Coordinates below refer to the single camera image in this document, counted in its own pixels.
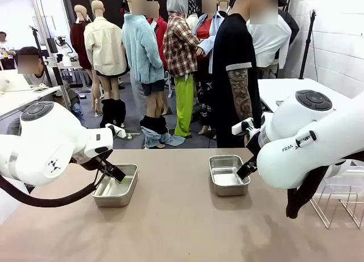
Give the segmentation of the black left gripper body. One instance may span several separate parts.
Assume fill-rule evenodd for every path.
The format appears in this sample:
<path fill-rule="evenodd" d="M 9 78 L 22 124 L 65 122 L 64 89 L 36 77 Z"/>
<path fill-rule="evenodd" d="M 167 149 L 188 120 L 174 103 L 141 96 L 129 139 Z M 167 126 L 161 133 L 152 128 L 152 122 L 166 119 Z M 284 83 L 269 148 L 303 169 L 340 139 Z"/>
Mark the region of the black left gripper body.
<path fill-rule="evenodd" d="M 90 158 L 80 153 L 71 157 L 71 163 L 78 164 L 86 170 L 97 170 L 100 166 L 101 158 L 99 156 Z"/>

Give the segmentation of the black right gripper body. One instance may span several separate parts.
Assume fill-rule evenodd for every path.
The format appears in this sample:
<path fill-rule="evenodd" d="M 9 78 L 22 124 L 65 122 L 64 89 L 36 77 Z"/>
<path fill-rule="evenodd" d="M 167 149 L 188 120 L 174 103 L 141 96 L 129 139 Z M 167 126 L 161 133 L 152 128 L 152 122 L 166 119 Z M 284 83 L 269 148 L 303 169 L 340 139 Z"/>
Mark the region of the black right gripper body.
<path fill-rule="evenodd" d="M 245 147 L 253 154 L 253 160 L 257 159 L 261 148 L 266 144 L 266 130 L 264 128 L 248 129 Z"/>

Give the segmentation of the rectangular steel container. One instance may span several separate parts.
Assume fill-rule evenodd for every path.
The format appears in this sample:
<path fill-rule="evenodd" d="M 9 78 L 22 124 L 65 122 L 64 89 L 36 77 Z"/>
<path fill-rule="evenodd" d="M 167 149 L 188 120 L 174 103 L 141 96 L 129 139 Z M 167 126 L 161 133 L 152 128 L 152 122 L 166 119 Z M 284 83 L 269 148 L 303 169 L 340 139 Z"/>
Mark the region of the rectangular steel container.
<path fill-rule="evenodd" d="M 250 177 L 242 180 L 237 175 L 242 166 L 242 159 L 237 155 L 218 155 L 209 158 L 210 177 L 218 196 L 230 197 L 247 194 Z"/>
<path fill-rule="evenodd" d="M 91 193 L 98 207 L 125 207 L 131 200 L 138 182 L 138 166 L 122 164 L 117 167 L 126 174 L 122 182 L 105 176 L 96 190 Z"/>

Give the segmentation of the person's tattooed right forearm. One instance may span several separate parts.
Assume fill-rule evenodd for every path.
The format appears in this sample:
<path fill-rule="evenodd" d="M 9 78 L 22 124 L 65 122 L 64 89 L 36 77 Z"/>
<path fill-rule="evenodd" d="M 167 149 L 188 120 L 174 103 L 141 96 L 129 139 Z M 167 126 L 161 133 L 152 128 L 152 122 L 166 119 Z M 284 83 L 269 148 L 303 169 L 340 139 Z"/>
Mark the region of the person's tattooed right forearm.
<path fill-rule="evenodd" d="M 252 117 L 253 111 L 248 93 L 234 93 L 233 100 L 239 120 L 245 120 Z"/>

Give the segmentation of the white table with rounded corners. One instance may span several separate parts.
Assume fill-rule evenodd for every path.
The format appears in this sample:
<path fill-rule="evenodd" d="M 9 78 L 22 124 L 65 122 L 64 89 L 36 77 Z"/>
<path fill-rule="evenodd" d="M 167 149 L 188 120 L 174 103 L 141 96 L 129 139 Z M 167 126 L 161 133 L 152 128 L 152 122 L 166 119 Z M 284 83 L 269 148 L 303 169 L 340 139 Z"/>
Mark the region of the white table with rounded corners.
<path fill-rule="evenodd" d="M 276 78 L 258 80 L 261 101 L 272 111 L 278 108 L 277 101 L 284 101 L 298 90 L 314 90 L 326 95 L 335 109 L 345 106 L 350 98 L 310 78 Z"/>

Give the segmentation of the black light stand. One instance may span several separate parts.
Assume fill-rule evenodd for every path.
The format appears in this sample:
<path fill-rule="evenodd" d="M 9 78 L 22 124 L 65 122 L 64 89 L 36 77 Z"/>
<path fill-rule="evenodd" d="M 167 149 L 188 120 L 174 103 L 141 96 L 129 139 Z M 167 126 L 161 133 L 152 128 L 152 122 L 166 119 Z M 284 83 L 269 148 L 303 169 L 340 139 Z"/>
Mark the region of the black light stand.
<path fill-rule="evenodd" d="M 48 71 L 48 68 L 51 68 L 54 75 L 55 75 L 57 85 L 58 85 L 58 87 L 59 87 L 59 89 L 61 91 L 62 98 L 63 98 L 63 101 L 64 101 L 64 106 L 69 111 L 71 111 L 71 101 L 69 99 L 68 92 L 67 92 L 67 90 L 66 90 L 66 88 L 65 88 L 65 86 L 63 84 L 63 80 L 62 80 L 59 68 L 57 66 L 56 59 L 54 57 L 51 57 L 51 54 L 49 54 L 49 56 L 47 57 L 47 62 L 48 63 L 45 64 L 45 61 L 43 59 L 44 55 L 42 54 L 42 50 L 41 50 L 39 39 L 38 39 L 38 30 L 36 28 L 32 27 L 32 26 L 30 26 L 30 28 L 32 29 L 32 34 L 34 36 L 34 39 L 35 39 L 35 42 L 36 42 L 36 45 L 37 45 L 38 54 L 40 55 L 41 63 L 44 66 L 44 70 L 45 70 L 45 73 L 46 73 L 46 76 L 47 76 L 48 83 L 50 84 L 51 87 L 53 87 L 53 84 L 52 84 L 52 81 L 51 81 L 51 78 L 50 78 L 50 75 L 49 75 L 49 71 Z"/>

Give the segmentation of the white side panel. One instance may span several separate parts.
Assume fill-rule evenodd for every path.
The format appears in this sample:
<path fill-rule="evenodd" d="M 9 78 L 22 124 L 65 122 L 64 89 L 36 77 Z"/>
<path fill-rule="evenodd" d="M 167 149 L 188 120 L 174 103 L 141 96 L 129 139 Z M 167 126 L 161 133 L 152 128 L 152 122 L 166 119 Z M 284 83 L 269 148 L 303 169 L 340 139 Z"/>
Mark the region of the white side panel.
<path fill-rule="evenodd" d="M 23 182 L 8 178 L 6 178 L 6 180 L 22 192 L 29 194 Z M 4 190 L 0 188 L 0 225 L 15 211 L 15 209 L 19 205 L 19 201 L 8 195 Z"/>

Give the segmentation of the white work table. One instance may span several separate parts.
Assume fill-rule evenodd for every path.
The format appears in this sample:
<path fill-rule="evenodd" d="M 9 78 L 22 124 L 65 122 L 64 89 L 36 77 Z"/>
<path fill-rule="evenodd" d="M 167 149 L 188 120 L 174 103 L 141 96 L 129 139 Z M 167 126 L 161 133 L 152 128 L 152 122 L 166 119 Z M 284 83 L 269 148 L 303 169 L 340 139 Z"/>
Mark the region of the white work table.
<path fill-rule="evenodd" d="M 17 92 L 5 92 L 0 96 L 0 118 L 17 111 L 33 101 L 37 101 L 47 95 L 60 91 L 58 86 L 47 88 L 41 92 L 24 90 Z"/>

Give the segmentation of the seated person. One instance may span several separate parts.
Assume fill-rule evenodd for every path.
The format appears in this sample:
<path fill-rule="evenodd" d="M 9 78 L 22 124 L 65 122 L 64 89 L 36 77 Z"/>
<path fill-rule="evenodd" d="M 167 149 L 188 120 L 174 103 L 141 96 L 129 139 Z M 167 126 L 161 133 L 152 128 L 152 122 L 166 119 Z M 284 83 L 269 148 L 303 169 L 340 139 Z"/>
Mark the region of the seated person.
<path fill-rule="evenodd" d="M 43 58 L 39 55 L 37 48 L 33 46 L 23 47 L 18 51 L 17 58 L 18 69 L 20 69 L 21 74 L 24 76 L 29 85 L 39 86 L 40 84 L 45 84 L 49 86 L 48 78 L 45 73 L 45 65 L 42 63 Z M 65 87 L 70 99 L 71 113 L 84 126 L 85 120 L 83 117 L 79 95 L 72 90 L 65 81 L 63 81 L 63 86 Z"/>

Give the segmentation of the person in black t-shirt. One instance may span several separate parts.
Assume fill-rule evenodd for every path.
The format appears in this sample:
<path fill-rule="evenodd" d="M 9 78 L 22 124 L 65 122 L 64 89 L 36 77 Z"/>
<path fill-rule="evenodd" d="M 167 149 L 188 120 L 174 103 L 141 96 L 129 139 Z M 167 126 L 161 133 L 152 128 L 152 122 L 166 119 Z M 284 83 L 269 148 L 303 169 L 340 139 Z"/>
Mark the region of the person in black t-shirt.
<path fill-rule="evenodd" d="M 218 148 L 244 147 L 231 133 L 231 127 L 242 120 L 236 113 L 233 94 L 248 93 L 255 126 L 260 126 L 262 108 L 257 79 L 253 39 L 246 22 L 260 16 L 269 6 L 277 8 L 278 0 L 234 0 L 231 13 L 221 23 L 213 48 L 212 111 Z"/>

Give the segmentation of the mannequin in white shirt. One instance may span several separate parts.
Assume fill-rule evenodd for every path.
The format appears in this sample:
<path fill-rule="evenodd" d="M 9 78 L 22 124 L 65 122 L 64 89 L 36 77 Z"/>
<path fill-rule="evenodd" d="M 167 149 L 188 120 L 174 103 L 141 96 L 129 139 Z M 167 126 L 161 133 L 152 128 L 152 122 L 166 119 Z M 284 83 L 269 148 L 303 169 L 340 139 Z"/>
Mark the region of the mannequin in white shirt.
<path fill-rule="evenodd" d="M 257 68 L 278 64 L 283 69 L 292 34 L 283 17 L 278 15 L 276 24 L 251 24 L 249 20 L 246 25 L 253 39 Z"/>

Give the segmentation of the white laptop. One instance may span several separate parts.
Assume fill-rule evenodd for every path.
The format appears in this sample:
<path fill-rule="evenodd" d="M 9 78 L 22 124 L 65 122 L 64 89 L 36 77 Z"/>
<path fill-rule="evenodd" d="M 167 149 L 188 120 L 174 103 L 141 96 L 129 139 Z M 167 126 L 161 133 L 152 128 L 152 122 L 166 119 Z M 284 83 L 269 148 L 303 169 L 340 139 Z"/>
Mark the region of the white laptop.
<path fill-rule="evenodd" d="M 0 70 L 0 91 L 19 92 L 31 90 L 30 85 L 22 74 L 14 70 Z"/>

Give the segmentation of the black tripod stand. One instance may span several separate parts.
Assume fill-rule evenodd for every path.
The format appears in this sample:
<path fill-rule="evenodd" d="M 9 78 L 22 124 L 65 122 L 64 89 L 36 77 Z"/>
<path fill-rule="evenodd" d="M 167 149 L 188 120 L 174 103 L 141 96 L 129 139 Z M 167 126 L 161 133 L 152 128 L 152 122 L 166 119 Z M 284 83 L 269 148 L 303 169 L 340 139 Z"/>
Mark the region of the black tripod stand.
<path fill-rule="evenodd" d="M 313 25 L 314 25 L 315 19 L 316 19 L 316 10 L 313 9 L 313 10 L 310 11 L 310 24 L 309 24 L 307 39 L 305 41 L 303 59 L 302 59 L 302 62 L 301 62 L 301 68 L 300 68 L 300 74 L 299 74 L 299 79 L 300 80 L 302 80 L 304 78 L 304 72 L 305 72 L 305 66 L 306 66 L 306 63 L 307 63 L 309 46 L 311 44 L 311 41 L 313 40 Z"/>

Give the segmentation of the mannequin in cream jacket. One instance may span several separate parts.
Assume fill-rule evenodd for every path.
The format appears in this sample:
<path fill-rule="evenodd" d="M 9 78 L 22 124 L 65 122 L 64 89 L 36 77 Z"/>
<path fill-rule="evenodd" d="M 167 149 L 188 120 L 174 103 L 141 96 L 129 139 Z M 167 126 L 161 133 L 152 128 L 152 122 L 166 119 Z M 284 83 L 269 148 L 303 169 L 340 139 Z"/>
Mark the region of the mannequin in cream jacket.
<path fill-rule="evenodd" d="M 103 117 L 100 123 L 124 127 L 126 105 L 120 98 L 120 76 L 127 72 L 127 61 L 122 43 L 122 30 L 104 18 L 104 4 L 99 0 L 91 3 L 94 21 L 85 27 L 84 42 L 88 60 L 96 71 L 104 89 Z"/>

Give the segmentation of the mannequin in blue shirt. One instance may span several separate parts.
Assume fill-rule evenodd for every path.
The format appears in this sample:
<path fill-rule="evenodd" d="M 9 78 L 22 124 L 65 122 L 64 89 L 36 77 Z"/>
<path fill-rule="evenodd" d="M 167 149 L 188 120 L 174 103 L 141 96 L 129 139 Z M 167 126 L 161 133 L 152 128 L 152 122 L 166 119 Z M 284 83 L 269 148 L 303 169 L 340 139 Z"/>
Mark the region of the mannequin in blue shirt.
<path fill-rule="evenodd" d="M 199 17 L 194 33 L 200 40 L 197 46 L 197 72 L 195 82 L 198 102 L 200 105 L 200 122 L 202 125 L 199 135 L 207 132 L 213 125 L 212 112 L 212 62 L 214 40 L 224 16 L 217 11 L 218 0 L 202 0 L 210 8 Z"/>

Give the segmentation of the mannequin in dark red dress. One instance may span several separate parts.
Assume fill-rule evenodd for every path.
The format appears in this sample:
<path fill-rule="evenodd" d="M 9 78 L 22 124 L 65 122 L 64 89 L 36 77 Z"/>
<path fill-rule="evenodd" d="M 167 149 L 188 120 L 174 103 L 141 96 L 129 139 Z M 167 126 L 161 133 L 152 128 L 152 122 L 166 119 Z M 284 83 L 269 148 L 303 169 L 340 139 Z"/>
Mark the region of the mannequin in dark red dress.
<path fill-rule="evenodd" d="M 74 7 L 74 11 L 76 13 L 77 19 L 71 26 L 71 44 L 78 55 L 79 65 L 83 69 L 91 70 L 92 66 L 88 60 L 84 38 L 85 27 L 90 23 L 89 17 L 87 15 L 87 9 L 82 5 L 76 5 Z"/>

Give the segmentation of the mannequin in plaid shirt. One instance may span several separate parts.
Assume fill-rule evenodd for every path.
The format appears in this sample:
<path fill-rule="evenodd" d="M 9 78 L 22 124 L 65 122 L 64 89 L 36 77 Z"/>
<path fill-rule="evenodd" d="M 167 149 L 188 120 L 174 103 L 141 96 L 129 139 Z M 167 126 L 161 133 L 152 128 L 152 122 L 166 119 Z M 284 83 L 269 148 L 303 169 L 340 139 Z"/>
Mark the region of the mannequin in plaid shirt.
<path fill-rule="evenodd" d="M 186 22 L 188 0 L 167 0 L 168 22 L 163 38 L 167 70 L 175 83 L 177 123 L 175 135 L 191 138 L 193 74 L 197 71 L 196 47 L 200 43 Z"/>

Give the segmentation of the mannequin in light blue fleece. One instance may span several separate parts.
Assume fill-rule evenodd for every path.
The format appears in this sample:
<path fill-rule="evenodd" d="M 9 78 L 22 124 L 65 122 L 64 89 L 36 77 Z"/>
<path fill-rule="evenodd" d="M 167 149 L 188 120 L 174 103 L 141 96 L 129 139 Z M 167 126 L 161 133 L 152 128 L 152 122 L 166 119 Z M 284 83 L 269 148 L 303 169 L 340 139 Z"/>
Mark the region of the mannequin in light blue fleece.
<path fill-rule="evenodd" d="M 146 19 L 147 0 L 126 0 L 129 12 L 124 15 L 123 45 L 133 79 L 142 88 L 146 109 L 140 121 L 144 147 L 177 147 L 183 137 L 171 135 L 162 116 L 164 93 L 164 65 L 160 58 L 156 35 Z"/>

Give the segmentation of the mannequin in black jacket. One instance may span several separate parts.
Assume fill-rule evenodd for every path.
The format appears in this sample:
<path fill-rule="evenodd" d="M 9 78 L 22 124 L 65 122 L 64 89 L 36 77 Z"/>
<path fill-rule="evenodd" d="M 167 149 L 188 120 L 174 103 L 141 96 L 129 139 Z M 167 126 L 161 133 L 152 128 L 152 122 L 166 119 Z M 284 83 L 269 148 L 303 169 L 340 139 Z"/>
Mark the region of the mannequin in black jacket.
<path fill-rule="evenodd" d="M 290 35 L 290 46 L 300 30 L 298 24 L 288 12 L 278 9 L 278 26 L 281 37 L 288 39 L 288 35 Z"/>

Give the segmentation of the person in white shirt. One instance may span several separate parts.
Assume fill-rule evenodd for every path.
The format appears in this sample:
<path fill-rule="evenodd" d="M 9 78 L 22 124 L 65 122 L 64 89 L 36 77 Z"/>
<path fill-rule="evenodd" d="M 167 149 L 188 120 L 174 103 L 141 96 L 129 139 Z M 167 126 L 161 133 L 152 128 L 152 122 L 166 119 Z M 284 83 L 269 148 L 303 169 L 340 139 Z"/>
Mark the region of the person in white shirt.
<path fill-rule="evenodd" d="M 0 31 L 0 70 L 15 69 L 15 49 L 11 48 L 6 40 L 6 33 Z"/>

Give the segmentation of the mannequin in black clothes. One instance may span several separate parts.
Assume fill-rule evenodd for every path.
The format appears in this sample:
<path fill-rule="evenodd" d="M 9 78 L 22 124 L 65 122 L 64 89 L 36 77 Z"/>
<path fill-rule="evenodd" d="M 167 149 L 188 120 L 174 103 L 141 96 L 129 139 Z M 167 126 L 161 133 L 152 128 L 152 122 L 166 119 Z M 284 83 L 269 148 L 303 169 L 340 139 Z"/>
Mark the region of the mannequin in black clothes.
<path fill-rule="evenodd" d="M 225 18 L 230 9 L 230 0 L 218 0 L 218 13 Z"/>

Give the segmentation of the mannequin in red jacket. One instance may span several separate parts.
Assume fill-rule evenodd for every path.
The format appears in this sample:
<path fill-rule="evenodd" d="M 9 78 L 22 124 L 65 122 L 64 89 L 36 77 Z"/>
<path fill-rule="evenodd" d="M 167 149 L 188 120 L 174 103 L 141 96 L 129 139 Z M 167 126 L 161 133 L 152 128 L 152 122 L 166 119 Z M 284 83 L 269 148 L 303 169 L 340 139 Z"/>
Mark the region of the mannequin in red jacket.
<path fill-rule="evenodd" d="M 163 62 L 164 71 L 167 71 L 167 64 L 163 53 L 163 38 L 167 30 L 167 22 L 160 15 L 157 18 L 147 18 L 147 21 L 155 32 L 160 59 Z"/>

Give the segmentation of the mannequin with patterned headscarf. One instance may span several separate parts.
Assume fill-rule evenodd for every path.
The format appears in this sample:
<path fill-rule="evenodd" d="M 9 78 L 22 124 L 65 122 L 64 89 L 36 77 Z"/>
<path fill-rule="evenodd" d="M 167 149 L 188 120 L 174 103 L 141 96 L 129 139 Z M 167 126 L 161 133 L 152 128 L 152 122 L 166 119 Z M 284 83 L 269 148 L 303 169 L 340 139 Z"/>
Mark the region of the mannequin with patterned headscarf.
<path fill-rule="evenodd" d="M 199 7 L 197 6 L 196 0 L 188 0 L 188 13 L 186 23 L 191 31 L 193 31 L 198 23 L 198 12 Z"/>

